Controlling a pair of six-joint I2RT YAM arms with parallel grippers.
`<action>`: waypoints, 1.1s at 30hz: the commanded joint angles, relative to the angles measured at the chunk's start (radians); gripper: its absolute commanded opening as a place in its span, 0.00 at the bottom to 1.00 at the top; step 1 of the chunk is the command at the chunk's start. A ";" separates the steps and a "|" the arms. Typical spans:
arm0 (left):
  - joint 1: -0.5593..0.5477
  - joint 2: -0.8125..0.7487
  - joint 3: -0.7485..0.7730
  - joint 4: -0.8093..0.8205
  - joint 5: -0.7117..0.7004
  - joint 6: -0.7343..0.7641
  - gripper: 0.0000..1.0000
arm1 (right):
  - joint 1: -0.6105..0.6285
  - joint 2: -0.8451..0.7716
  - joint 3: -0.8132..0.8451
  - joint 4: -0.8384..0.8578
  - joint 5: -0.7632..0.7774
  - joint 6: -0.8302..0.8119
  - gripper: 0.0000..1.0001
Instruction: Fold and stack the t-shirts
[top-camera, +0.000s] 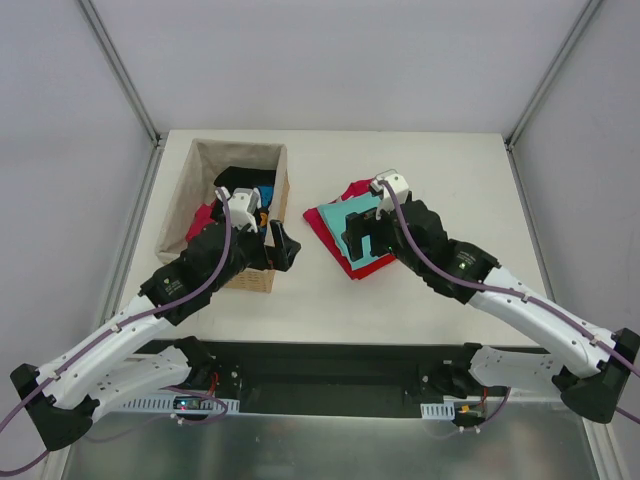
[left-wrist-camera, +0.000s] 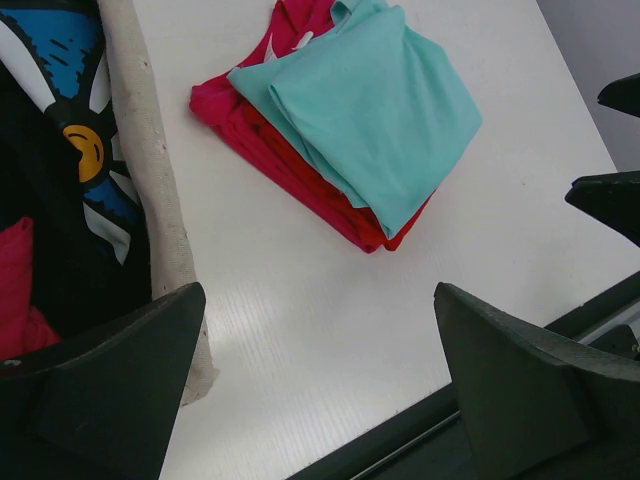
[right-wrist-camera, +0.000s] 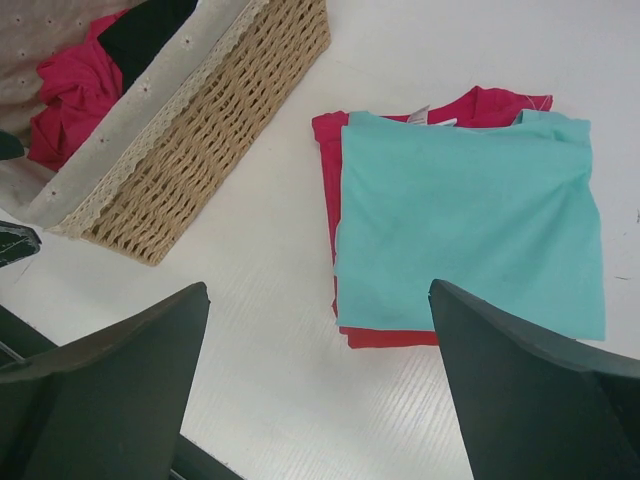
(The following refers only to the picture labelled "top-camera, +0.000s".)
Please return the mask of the red t-shirt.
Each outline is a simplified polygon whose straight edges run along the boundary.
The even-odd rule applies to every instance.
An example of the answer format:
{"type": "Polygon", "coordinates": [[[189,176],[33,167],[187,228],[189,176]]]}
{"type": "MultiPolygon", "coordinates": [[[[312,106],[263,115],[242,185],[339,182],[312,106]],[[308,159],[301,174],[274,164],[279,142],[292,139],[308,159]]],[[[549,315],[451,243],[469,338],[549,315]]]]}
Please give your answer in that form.
{"type": "Polygon", "coordinates": [[[368,238],[362,240],[363,257],[352,261],[341,238],[345,232],[345,216],[349,207],[356,212],[364,212],[379,203],[379,199],[369,192],[370,182],[370,179],[352,182],[336,200],[312,207],[303,214],[303,219],[351,280],[364,279],[395,261],[389,254],[372,256],[368,253],[368,238]]]}

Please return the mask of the teal t-shirt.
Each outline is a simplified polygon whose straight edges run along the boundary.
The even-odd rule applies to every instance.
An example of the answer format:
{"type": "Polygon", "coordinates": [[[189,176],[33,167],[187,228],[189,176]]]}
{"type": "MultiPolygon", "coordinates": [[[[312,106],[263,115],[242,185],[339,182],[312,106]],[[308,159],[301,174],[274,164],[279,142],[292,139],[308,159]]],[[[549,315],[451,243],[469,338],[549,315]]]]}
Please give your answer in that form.
{"type": "Polygon", "coordinates": [[[382,257],[371,254],[370,238],[364,237],[361,241],[363,257],[357,261],[351,260],[347,244],[342,239],[342,234],[346,231],[346,217],[351,213],[364,213],[370,209],[376,210],[379,202],[379,197],[373,196],[371,193],[365,193],[344,201],[323,204],[317,207],[325,226],[328,228],[338,248],[340,256],[347,261],[353,270],[367,267],[377,260],[382,260],[382,257]]]}

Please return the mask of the black daisy print t-shirt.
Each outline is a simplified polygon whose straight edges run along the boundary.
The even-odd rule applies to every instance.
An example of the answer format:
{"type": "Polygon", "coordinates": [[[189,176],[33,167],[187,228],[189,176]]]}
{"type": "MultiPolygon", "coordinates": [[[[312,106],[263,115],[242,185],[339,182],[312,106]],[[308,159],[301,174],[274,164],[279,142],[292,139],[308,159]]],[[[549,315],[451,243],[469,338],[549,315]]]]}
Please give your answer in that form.
{"type": "Polygon", "coordinates": [[[274,196],[276,171],[229,166],[214,180],[216,187],[226,187],[232,193],[236,189],[257,190],[260,208],[254,214],[260,228],[267,226],[269,209],[274,196]]]}

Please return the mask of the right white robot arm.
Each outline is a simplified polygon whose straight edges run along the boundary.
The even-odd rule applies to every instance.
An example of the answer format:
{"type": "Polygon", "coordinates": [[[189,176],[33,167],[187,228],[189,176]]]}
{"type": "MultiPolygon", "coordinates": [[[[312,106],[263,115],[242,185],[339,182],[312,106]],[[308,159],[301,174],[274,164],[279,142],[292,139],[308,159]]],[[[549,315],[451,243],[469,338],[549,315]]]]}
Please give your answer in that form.
{"type": "Polygon", "coordinates": [[[432,375],[437,389],[458,398],[482,386],[545,392],[583,418],[611,422],[638,371],[636,332],[599,327],[541,297],[480,247],[449,237],[439,215],[420,200],[350,212],[345,224],[342,238],[352,258],[361,257],[368,238],[372,252],[392,255],[434,292],[505,322],[544,350],[468,344],[461,359],[432,375]]]}

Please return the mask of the wicker basket with liner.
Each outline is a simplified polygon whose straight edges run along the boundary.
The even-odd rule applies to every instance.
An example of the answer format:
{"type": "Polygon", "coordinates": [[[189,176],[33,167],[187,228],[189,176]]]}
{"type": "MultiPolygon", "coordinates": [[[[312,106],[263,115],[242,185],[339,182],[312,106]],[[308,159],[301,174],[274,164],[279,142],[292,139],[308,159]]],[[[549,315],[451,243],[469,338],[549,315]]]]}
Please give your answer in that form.
{"type": "Polygon", "coordinates": [[[283,224],[289,193],[286,147],[273,143],[195,139],[156,243],[156,256],[162,266],[146,282],[147,287],[158,286],[160,293],[169,299],[180,298],[201,286],[211,292],[222,287],[271,291],[274,276],[280,271],[260,271],[245,266],[236,236],[249,231],[231,226],[225,217],[229,211],[220,200],[224,220],[206,227],[190,243],[185,240],[197,208],[218,200],[214,180],[229,166],[276,171],[267,226],[258,226],[257,232],[266,245],[274,245],[269,223],[279,220],[283,224]]]}

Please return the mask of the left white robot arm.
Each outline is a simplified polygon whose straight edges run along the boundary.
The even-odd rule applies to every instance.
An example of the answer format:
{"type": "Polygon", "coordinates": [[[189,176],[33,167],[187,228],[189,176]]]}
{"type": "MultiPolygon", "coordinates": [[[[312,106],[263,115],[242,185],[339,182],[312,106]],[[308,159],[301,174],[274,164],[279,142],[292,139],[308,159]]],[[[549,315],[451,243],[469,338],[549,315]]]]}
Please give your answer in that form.
{"type": "Polygon", "coordinates": [[[53,361],[14,369],[10,378],[20,406],[46,450],[75,443],[108,412],[153,390],[204,387],[219,369],[193,336],[175,341],[136,366],[120,364],[206,307],[215,292],[245,270],[288,271],[301,245],[286,234],[280,221],[271,221],[270,227],[273,245],[247,227],[225,223],[205,227],[99,329],[53,361]]]}

